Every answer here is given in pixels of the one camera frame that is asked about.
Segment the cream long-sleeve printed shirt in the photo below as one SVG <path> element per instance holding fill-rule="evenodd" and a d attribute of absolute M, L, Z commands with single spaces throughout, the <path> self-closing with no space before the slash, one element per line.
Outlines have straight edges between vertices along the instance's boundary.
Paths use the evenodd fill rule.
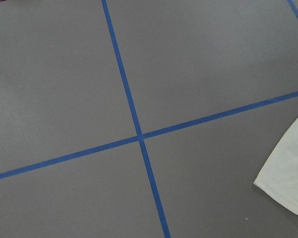
<path fill-rule="evenodd" d="M 298 118 L 277 143 L 253 184 L 298 215 Z"/>

